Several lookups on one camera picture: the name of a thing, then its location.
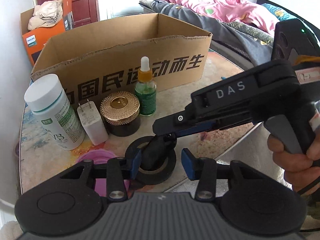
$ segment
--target gray handle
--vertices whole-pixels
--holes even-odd
[[[292,154],[303,154],[292,126],[283,114],[268,119],[264,122],[264,127],[274,137],[282,141],[287,152]]]

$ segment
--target cardboard box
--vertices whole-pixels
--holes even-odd
[[[33,16],[34,8],[20,14],[23,44],[28,53],[31,64],[37,58],[49,38],[73,28],[72,0],[62,0],[63,18],[53,27],[39,27],[33,31],[28,30],[28,23]]]
[[[212,34],[163,14],[117,17],[91,23],[48,40],[33,70],[33,81],[59,76],[74,108],[109,93],[133,91],[140,59],[149,57],[157,90],[201,78]]]

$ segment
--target gray blanket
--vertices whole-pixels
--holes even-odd
[[[149,5],[157,13],[174,17],[211,32],[214,41],[247,57],[254,66],[271,60],[272,47],[270,45],[237,31],[217,19],[197,14],[184,6],[162,0],[153,0]]]

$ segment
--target white charger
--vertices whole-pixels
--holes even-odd
[[[109,135],[104,127],[101,115],[93,101],[80,105],[77,109],[80,122],[94,145],[108,140]]]

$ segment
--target pink bowl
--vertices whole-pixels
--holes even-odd
[[[107,163],[108,160],[112,158],[116,158],[117,156],[111,152],[107,151],[105,149],[98,149],[98,150],[90,150],[86,154],[81,155],[76,163],[79,163],[83,160],[93,160],[94,164],[102,164]],[[128,191],[130,181],[125,180],[124,185],[126,190]],[[107,184],[106,179],[96,179],[96,186],[94,188],[94,191],[97,192],[100,196],[105,197],[107,195]]]

